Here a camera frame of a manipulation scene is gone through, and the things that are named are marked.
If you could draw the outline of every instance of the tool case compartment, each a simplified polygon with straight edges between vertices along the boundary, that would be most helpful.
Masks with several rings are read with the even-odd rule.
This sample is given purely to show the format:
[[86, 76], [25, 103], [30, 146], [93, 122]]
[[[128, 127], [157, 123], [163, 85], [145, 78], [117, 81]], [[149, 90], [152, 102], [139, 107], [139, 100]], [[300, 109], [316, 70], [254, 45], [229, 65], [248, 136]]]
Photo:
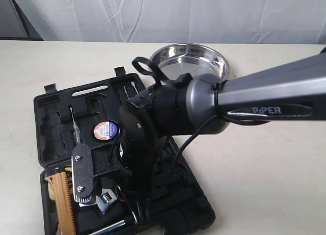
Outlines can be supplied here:
[[[49, 168], [71, 166], [75, 147], [69, 107], [73, 108], [83, 142], [89, 145], [95, 158], [107, 154], [115, 141], [98, 140], [93, 134], [94, 127], [100, 122], [111, 121], [121, 130], [120, 104], [145, 89], [137, 74], [125, 74], [123, 67], [115, 70], [117, 76], [114, 78], [74, 88], [57, 90], [55, 84], [45, 86], [45, 94], [34, 98], [38, 160], [44, 168], [40, 182], [46, 235], [56, 234], [58, 217], [56, 204], [49, 198], [45, 173]], [[174, 174], [170, 174], [169, 164], [177, 150], [173, 138], [169, 137], [157, 160], [151, 223], [141, 227], [126, 225], [110, 234], [136, 234], [155, 225], [165, 227], [166, 234], [190, 234], [214, 222], [214, 211], [182, 156]], [[118, 192], [112, 180], [105, 176], [100, 180], [102, 188]], [[79, 207], [73, 198], [71, 203], [77, 234], [91, 234], [130, 216], [130, 209], [123, 200], [116, 202], [105, 215], [97, 206]]]

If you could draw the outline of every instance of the screwdriver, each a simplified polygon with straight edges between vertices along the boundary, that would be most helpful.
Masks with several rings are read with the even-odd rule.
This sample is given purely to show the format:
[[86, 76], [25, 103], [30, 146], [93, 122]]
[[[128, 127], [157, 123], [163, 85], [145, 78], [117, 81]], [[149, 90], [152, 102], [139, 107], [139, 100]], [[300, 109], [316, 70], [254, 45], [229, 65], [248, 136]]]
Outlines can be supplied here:
[[69, 108], [72, 116], [73, 137], [75, 139], [76, 144], [78, 144], [80, 143], [80, 129], [76, 124], [75, 118], [73, 117], [72, 106], [70, 106]]

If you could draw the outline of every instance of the white table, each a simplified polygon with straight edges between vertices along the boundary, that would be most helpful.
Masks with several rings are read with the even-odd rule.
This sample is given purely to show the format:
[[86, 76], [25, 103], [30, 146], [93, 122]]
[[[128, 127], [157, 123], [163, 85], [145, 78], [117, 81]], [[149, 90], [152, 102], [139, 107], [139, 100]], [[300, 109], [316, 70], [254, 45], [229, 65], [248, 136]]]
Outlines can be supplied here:
[[[33, 98], [114, 76], [164, 44], [0, 42], [0, 234], [43, 234]], [[208, 44], [243, 76], [319, 53], [322, 45]], [[151, 81], [144, 79], [148, 86]], [[325, 234], [326, 123], [229, 126], [185, 158], [216, 212], [198, 234]], [[178, 144], [186, 137], [176, 137]], [[163, 234], [152, 229], [145, 234]]]

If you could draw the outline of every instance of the black tool case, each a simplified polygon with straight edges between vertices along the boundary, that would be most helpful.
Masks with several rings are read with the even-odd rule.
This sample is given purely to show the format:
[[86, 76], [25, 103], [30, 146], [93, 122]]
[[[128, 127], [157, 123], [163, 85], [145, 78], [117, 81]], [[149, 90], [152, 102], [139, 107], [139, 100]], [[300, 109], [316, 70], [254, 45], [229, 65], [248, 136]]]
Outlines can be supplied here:
[[[40, 181], [46, 235], [56, 234], [58, 218], [55, 202], [49, 198], [45, 172], [48, 168], [71, 166], [75, 146], [69, 106], [73, 107], [81, 138], [92, 149], [95, 158], [108, 153], [113, 141], [97, 140], [93, 134], [94, 127], [110, 120], [121, 130], [119, 106], [128, 99], [126, 92], [131, 97], [137, 93], [135, 88], [139, 92], [145, 89], [137, 74], [126, 75], [123, 67], [115, 71], [117, 76], [114, 78], [65, 90], [57, 91], [55, 84], [45, 86], [45, 94], [34, 99], [38, 158], [45, 169]], [[190, 234], [214, 222], [215, 213], [183, 157], [179, 159], [175, 174], [169, 173], [167, 166], [177, 149], [174, 140], [169, 138], [155, 167], [151, 223], [142, 227], [127, 225], [110, 234], [136, 234], [155, 225], [165, 227], [166, 234]], [[101, 177], [101, 182], [103, 188], [115, 189], [107, 177]], [[97, 206], [80, 208], [73, 197], [71, 202], [77, 234], [90, 234], [130, 216], [130, 209], [123, 200], [105, 215]]]

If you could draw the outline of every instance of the white backdrop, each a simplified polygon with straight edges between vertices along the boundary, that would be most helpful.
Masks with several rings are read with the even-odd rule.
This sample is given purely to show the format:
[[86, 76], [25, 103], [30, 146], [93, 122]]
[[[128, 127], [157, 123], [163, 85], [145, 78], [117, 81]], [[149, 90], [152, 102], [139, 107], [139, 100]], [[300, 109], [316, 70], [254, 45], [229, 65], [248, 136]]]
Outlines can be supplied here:
[[326, 0], [16, 0], [44, 40], [326, 43]]

